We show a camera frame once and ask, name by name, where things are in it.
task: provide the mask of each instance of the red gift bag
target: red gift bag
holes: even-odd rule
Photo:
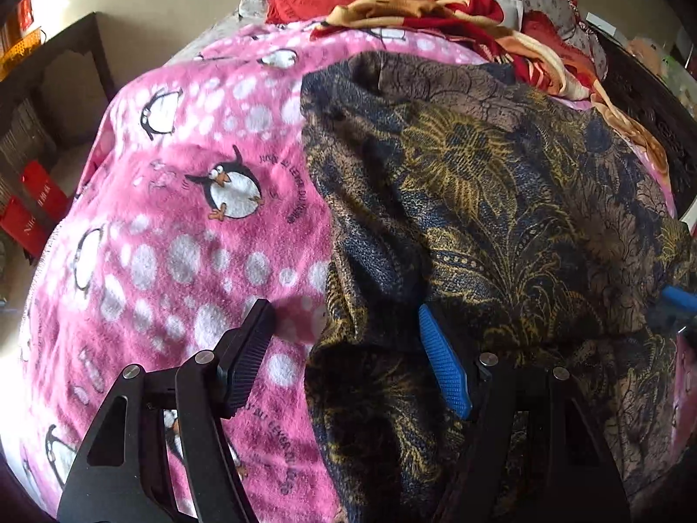
[[[51,220],[58,222],[68,213],[68,197],[54,183],[46,170],[41,167],[38,161],[30,162],[24,167],[22,173],[22,183],[29,192],[29,196],[36,200],[38,205],[44,209]]]
[[[0,216],[0,227],[34,257],[40,257],[48,234],[17,197],[10,197]]]

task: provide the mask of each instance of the dark floral garment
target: dark floral garment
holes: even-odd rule
[[[464,444],[420,344],[424,301],[482,350],[566,366],[630,499],[659,479],[675,341],[644,315],[664,284],[688,286],[697,251],[602,118],[508,67],[386,53],[305,76],[302,112],[333,216],[305,387],[348,520],[430,521]],[[497,509],[514,500],[511,485]]]

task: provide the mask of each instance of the yellow basket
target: yellow basket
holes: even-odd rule
[[[41,29],[35,29],[0,58],[0,81],[41,45]]]

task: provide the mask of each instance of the metal screw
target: metal screw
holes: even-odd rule
[[[557,366],[552,370],[552,373],[554,374],[554,377],[558,379],[559,381],[566,381],[571,377],[571,374],[569,373],[569,370],[567,370],[565,367]]]
[[[494,367],[498,363],[498,356],[491,352],[480,353],[480,362],[487,367]]]
[[[123,369],[123,377],[126,379],[133,379],[134,377],[138,377],[139,373],[140,368],[135,364],[127,365]]]
[[[214,358],[215,354],[210,350],[201,350],[200,352],[198,352],[195,359],[197,364],[202,365],[211,363]]]

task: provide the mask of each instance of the pink blanket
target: pink blanket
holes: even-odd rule
[[[311,43],[311,26],[244,28],[200,61],[140,76],[109,106],[22,323],[24,468],[51,513],[124,366],[180,365],[263,297],[279,327],[249,404],[225,425],[233,457],[261,521],[335,517],[303,391],[325,324],[330,217],[305,170],[302,75],[372,49],[483,60],[395,29]],[[165,422],[180,509],[193,514],[176,412]]]

